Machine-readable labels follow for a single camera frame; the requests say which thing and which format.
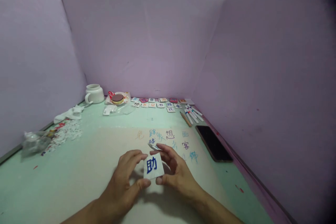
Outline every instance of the hand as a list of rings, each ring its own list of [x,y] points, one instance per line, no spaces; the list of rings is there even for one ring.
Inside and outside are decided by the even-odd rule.
[[[187,201],[193,202],[205,192],[199,186],[191,174],[187,163],[181,158],[172,147],[158,143],[156,145],[162,151],[153,150],[151,155],[160,153],[161,159],[169,166],[173,175],[165,174],[156,178],[157,185],[168,185],[178,191]]]
[[[147,158],[140,150],[130,150],[119,158],[118,166],[105,191],[96,200],[95,209],[102,218],[100,223],[111,223],[124,216],[133,207],[141,190],[150,186],[148,179],[139,179],[130,186],[129,177],[135,166]]]

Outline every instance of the mint green floor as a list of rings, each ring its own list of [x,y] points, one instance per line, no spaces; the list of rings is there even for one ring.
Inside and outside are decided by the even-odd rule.
[[[104,106],[101,103],[85,108],[81,139],[67,141],[43,157],[36,155],[22,161],[21,152],[18,152],[0,166],[0,223],[54,223],[50,221],[50,216],[58,220],[58,213],[48,208],[45,202],[52,201],[55,197],[53,190],[66,182],[67,176],[71,176],[71,162],[81,155],[81,150],[88,142],[94,141],[90,135],[97,128],[186,127],[179,109],[176,109],[177,113],[168,113],[166,109],[140,107],[129,115],[103,117]],[[199,136],[195,124],[192,128]],[[215,163],[200,137],[198,140],[236,209],[237,216],[245,223],[272,223],[237,167],[232,163]]]

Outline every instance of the wooden stick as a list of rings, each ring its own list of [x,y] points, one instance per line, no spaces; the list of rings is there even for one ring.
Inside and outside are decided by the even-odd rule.
[[[191,127],[190,122],[188,121],[188,119],[186,118],[186,116],[184,114],[182,114],[182,112],[180,111],[181,116],[183,117],[183,119],[185,120],[185,122],[189,125],[189,127]]]

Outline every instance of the white marker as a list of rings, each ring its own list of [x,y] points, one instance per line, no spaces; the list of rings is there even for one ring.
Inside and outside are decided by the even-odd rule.
[[[197,114],[199,114],[200,116],[203,116],[203,114],[201,113],[201,112],[199,112],[199,111],[197,111],[196,109],[194,109],[193,107],[191,107],[189,104],[187,104],[187,106],[189,107],[189,108],[192,108]]]
[[[191,107],[188,107],[187,105],[185,106],[186,109],[191,111],[195,117],[197,117],[199,120],[204,121],[202,117],[200,117]]]
[[[194,124],[194,123],[192,122],[192,119],[190,118],[190,116],[189,116],[189,114],[188,114],[188,112],[187,112],[186,109],[184,110],[184,112],[185,112],[185,114],[187,115],[189,122],[190,122],[191,124]]]
[[[187,109],[187,111],[188,111],[188,113],[189,113],[190,116],[194,119],[194,121],[195,121],[196,123],[200,123],[200,122],[197,120],[196,116],[194,116],[194,114],[191,112],[191,110]]]

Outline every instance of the mug handle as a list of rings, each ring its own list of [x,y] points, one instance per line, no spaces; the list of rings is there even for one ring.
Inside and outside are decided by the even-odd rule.
[[[89,102],[89,96],[90,96],[90,94],[91,94],[91,93],[87,93],[86,96],[85,96],[85,102],[86,102],[87,104],[92,104],[92,103],[93,103],[93,101],[90,101],[90,102]]]

